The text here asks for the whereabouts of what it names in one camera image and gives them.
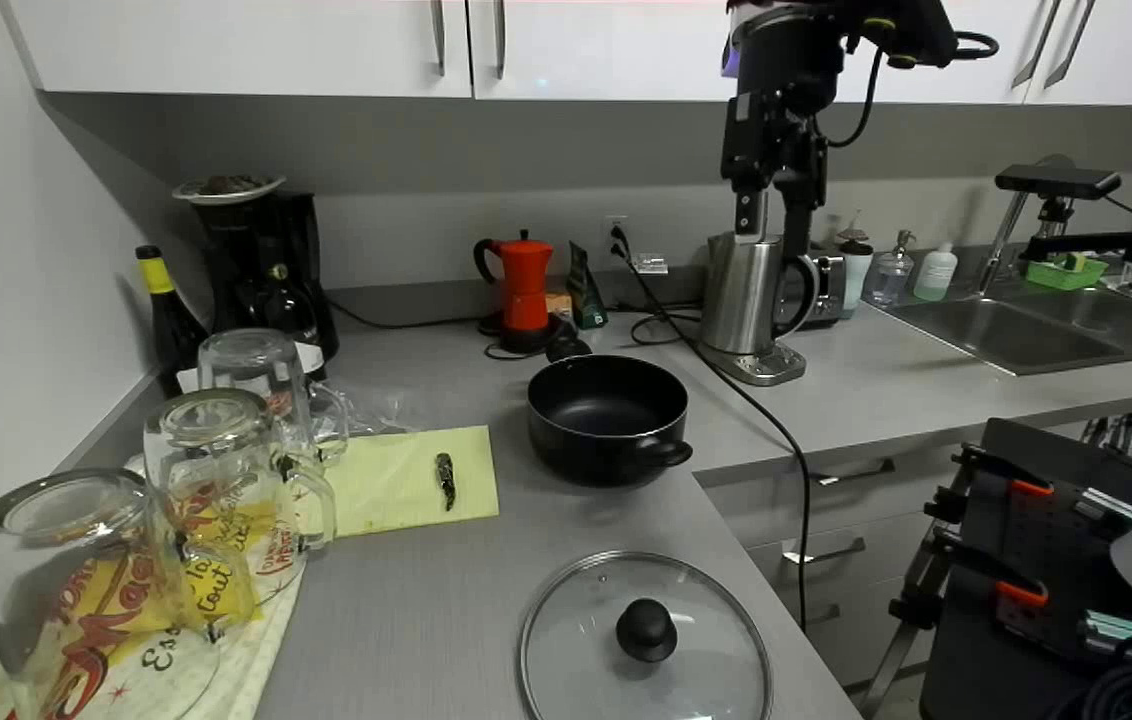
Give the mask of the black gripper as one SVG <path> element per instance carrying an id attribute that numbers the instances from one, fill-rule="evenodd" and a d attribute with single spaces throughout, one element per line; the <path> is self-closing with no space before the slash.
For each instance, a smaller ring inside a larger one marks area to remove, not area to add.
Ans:
<path id="1" fill-rule="evenodd" d="M 826 183 L 826 144 L 776 91 L 737 91 L 723 117 L 719 176 L 732 183 L 732 232 L 762 236 L 762 192 L 783 200 L 783 256 L 805 256 Z"/>

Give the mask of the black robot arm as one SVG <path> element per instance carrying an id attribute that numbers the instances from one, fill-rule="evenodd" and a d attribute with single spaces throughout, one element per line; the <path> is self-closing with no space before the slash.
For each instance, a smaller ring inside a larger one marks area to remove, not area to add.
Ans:
<path id="1" fill-rule="evenodd" d="M 873 46 L 873 66 L 946 68 L 990 62 L 987 34 L 957 29 L 945 0 L 723 0 L 719 73 L 723 109 L 719 176 L 737 195 L 732 232 L 758 242 L 762 192 L 778 195 L 778 248 L 800 256 L 813 213 L 826 192 L 831 140 L 819 113 L 834 105 L 845 56 Z"/>

